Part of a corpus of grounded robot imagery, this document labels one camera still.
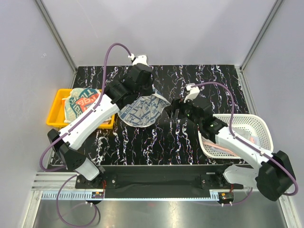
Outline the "blue patterned white towel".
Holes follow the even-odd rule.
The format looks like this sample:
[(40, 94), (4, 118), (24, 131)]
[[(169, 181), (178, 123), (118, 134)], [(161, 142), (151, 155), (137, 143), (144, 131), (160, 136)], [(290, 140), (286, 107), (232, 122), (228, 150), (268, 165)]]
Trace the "blue patterned white towel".
[(154, 87), (153, 94), (141, 96), (118, 112), (119, 118), (131, 127), (148, 127), (155, 124), (163, 110), (171, 103)]

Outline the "pink towel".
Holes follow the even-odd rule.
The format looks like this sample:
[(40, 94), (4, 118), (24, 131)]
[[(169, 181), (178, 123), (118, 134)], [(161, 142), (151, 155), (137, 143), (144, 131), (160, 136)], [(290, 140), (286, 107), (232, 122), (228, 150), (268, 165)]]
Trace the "pink towel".
[(219, 146), (219, 145), (211, 142), (210, 140), (203, 138), (202, 136), (199, 139), (199, 143), (200, 143), (201, 149), (203, 150), (204, 154), (207, 155), (208, 157), (211, 157), (211, 158), (215, 158), (215, 156), (238, 157), (231, 150), (224, 148), (222, 146)]

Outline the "cream white towel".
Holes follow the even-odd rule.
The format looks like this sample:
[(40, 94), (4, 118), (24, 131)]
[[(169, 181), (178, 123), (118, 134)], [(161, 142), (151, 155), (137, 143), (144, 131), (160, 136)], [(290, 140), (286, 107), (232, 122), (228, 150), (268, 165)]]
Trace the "cream white towel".
[(232, 130), (236, 137), (242, 137), (250, 141), (251, 133), (249, 131), (240, 128), (234, 128), (234, 127), (232, 128)]

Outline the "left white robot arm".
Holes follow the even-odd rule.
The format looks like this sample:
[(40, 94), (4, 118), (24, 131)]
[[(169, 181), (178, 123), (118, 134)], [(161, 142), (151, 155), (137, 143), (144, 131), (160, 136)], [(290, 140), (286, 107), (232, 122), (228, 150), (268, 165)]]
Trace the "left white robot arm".
[(71, 124), (60, 131), (50, 130), (47, 136), (51, 148), (65, 168), (85, 177), (90, 187), (98, 188), (103, 181), (101, 171), (78, 149), (106, 119), (141, 96), (152, 95), (154, 93), (152, 84), (152, 68), (138, 63), (131, 67), (127, 75), (110, 82), (101, 91), (98, 99)]

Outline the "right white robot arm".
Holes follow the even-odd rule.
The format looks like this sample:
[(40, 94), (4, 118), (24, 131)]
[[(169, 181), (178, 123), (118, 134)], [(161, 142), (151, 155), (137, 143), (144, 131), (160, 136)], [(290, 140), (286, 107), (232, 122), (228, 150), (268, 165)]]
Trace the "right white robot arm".
[(283, 151), (274, 153), (266, 150), (236, 133), (230, 124), (213, 115), (209, 104), (200, 107), (182, 98), (173, 100), (165, 110), (169, 117), (176, 115), (179, 119), (193, 122), (202, 137), (231, 150), (251, 166), (227, 167), (215, 177), (220, 188), (231, 184), (257, 188), (271, 201), (278, 200), (282, 195), (298, 193), (299, 187), (288, 155)]

